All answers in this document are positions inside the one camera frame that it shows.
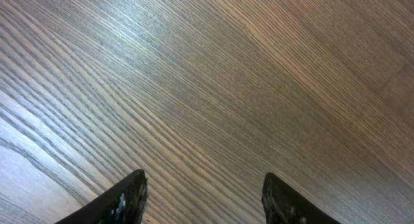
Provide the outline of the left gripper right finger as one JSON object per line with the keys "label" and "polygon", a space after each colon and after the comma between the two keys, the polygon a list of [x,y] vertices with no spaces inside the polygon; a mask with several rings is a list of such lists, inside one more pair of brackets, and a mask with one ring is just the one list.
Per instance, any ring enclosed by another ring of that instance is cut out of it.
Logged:
{"label": "left gripper right finger", "polygon": [[271,172],[265,175],[261,202],[266,224],[340,224]]}

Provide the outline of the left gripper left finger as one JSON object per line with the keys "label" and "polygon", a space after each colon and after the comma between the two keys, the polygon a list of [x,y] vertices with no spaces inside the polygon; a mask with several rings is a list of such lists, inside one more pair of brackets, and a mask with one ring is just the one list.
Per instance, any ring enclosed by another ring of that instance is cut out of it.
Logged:
{"label": "left gripper left finger", "polygon": [[147,199],[147,178],[137,169],[56,224],[141,224]]}

